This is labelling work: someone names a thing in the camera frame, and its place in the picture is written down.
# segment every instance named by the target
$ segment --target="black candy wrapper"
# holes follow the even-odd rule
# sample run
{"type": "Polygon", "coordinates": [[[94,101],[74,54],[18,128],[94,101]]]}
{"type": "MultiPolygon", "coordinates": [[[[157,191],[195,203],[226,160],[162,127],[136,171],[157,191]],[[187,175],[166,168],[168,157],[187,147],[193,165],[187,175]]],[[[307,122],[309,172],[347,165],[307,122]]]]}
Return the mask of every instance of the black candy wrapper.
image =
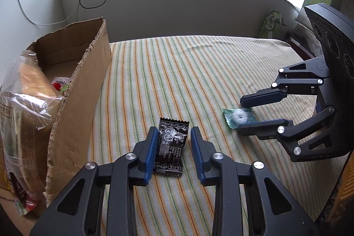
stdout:
{"type": "Polygon", "coordinates": [[[181,156],[187,140],[188,128],[188,121],[160,118],[159,143],[154,165],[156,173],[182,175],[181,156]]]}

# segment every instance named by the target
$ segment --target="bed sheet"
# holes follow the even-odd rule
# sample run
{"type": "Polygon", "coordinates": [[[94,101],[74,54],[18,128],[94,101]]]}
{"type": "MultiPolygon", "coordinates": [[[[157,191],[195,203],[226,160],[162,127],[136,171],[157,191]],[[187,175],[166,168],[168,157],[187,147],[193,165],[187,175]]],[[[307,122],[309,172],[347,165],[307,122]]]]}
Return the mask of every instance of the bed sheet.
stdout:
{"type": "MultiPolygon", "coordinates": [[[[260,160],[280,179],[315,220],[338,180],[346,157],[292,163],[276,140],[238,136],[229,129],[223,108],[238,108],[240,97],[267,88],[279,68],[300,62],[279,40],[223,36],[176,36],[111,44],[112,62],[102,85],[93,120],[88,158],[113,162],[144,140],[160,117],[182,119],[190,128],[235,161],[260,160]]],[[[286,118],[299,123],[314,111],[316,97],[290,95],[282,102],[257,107],[258,120],[286,118]]],[[[214,187],[198,181],[188,137],[183,175],[153,175],[147,187],[135,188],[138,234],[211,235],[214,187]]],[[[106,231],[106,189],[102,234],[106,231]]],[[[244,235],[248,235],[244,192],[244,235]]]]}

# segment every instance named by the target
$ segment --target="bread in plastic bag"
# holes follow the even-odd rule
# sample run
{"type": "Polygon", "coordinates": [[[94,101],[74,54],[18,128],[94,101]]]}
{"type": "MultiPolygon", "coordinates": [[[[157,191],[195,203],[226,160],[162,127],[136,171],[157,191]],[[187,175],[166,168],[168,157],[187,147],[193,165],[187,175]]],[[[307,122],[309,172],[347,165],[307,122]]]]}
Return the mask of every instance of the bread in plastic bag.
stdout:
{"type": "Polygon", "coordinates": [[[62,100],[33,51],[17,56],[0,91],[0,129],[6,164],[35,200],[43,199],[49,136],[62,100]]]}

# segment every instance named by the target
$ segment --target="green candy wrapper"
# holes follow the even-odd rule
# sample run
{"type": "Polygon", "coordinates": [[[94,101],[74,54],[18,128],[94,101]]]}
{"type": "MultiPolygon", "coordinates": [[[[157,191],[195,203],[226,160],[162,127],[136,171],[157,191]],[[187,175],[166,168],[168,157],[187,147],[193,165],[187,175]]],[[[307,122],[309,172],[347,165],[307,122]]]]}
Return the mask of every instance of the green candy wrapper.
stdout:
{"type": "Polygon", "coordinates": [[[245,123],[258,122],[251,108],[223,109],[222,111],[227,125],[232,129],[245,123]]]}

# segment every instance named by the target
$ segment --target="gray wall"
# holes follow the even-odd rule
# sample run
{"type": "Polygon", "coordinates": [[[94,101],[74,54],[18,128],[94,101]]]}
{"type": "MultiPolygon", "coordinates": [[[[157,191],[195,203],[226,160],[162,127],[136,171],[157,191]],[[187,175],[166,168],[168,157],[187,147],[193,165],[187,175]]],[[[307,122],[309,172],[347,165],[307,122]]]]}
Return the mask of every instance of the gray wall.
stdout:
{"type": "MultiPolygon", "coordinates": [[[[104,0],[82,0],[92,7],[104,0]]],[[[293,27],[295,8],[286,0],[107,0],[96,9],[79,8],[77,0],[62,0],[69,22],[103,16],[111,42],[173,35],[226,35],[256,37],[263,19],[280,11],[293,27]]]]}
{"type": "MultiPolygon", "coordinates": [[[[28,17],[39,24],[64,20],[60,0],[20,0],[28,17]]],[[[13,59],[39,37],[65,24],[35,26],[21,13],[17,0],[0,0],[0,84],[13,59]]]]}

